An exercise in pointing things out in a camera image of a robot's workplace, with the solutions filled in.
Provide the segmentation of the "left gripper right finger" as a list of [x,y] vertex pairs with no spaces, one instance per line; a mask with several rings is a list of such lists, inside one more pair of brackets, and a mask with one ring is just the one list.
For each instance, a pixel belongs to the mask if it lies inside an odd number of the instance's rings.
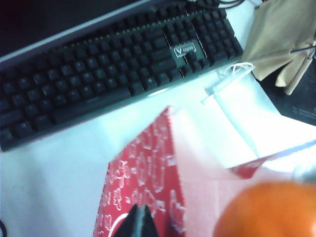
[[139,224],[140,237],[159,237],[150,209],[147,205],[141,207]]

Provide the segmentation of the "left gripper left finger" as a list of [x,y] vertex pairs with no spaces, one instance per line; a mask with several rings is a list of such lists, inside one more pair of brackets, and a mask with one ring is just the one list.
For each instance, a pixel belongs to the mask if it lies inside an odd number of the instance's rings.
[[123,222],[118,227],[115,236],[116,237],[131,237],[133,234],[134,225],[136,223],[136,216],[139,210],[138,205],[133,205],[127,216],[123,219]]

